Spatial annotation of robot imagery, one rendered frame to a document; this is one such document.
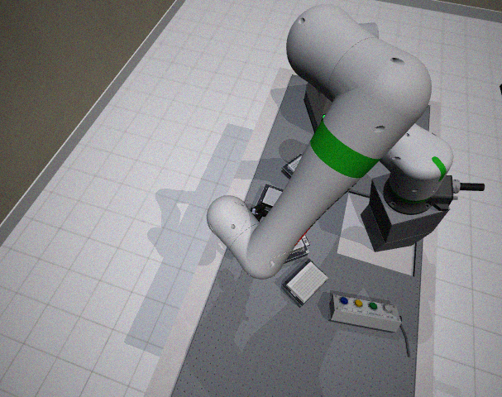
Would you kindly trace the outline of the white button panel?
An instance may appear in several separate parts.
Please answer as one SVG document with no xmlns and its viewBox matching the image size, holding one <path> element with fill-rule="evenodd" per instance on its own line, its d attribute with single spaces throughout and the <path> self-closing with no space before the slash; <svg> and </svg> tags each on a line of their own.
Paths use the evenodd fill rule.
<svg viewBox="0 0 502 397">
<path fill-rule="evenodd" d="M 400 326 L 410 357 L 408 338 L 396 305 L 333 294 L 329 299 L 328 321 L 383 332 L 396 332 Z"/>
</svg>

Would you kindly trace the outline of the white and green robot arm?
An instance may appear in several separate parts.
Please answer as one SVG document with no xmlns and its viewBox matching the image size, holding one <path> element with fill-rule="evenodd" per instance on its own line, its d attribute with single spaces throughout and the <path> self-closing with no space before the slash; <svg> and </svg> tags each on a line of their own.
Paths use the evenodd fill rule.
<svg viewBox="0 0 502 397">
<path fill-rule="evenodd" d="M 432 206 L 447 211 L 460 190 L 484 191 L 485 184 L 447 175 L 452 148 L 415 124 L 432 92 L 417 57 L 330 4 L 295 20 L 286 52 L 294 72 L 332 105 L 262 222 L 235 196 L 219 197 L 208 208 L 210 230 L 249 276 L 276 275 L 311 226 L 378 161 L 390 171 L 384 199 L 398 213 L 416 215 Z"/>
</svg>

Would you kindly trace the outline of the grey cylinder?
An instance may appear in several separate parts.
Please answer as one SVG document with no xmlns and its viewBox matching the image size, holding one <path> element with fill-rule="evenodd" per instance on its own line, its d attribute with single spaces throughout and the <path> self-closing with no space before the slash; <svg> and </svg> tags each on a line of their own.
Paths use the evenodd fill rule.
<svg viewBox="0 0 502 397">
<path fill-rule="evenodd" d="M 365 28 L 372 35 L 374 35 L 377 38 L 379 38 L 379 29 L 378 29 L 378 26 L 374 22 L 372 22 L 372 23 L 362 23 L 362 24 L 359 24 L 359 25 L 361 25 L 363 28 Z"/>
</svg>

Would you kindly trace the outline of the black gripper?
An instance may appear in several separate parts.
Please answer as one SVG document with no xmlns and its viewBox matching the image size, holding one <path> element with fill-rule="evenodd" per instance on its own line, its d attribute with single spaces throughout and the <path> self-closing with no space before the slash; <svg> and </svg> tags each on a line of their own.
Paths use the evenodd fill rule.
<svg viewBox="0 0 502 397">
<path fill-rule="evenodd" d="M 266 205 L 258 204 L 254 208 L 251 208 L 251 212 L 256 216 L 257 220 L 260 221 L 262 217 L 267 215 L 267 211 L 265 210 Z"/>
</svg>

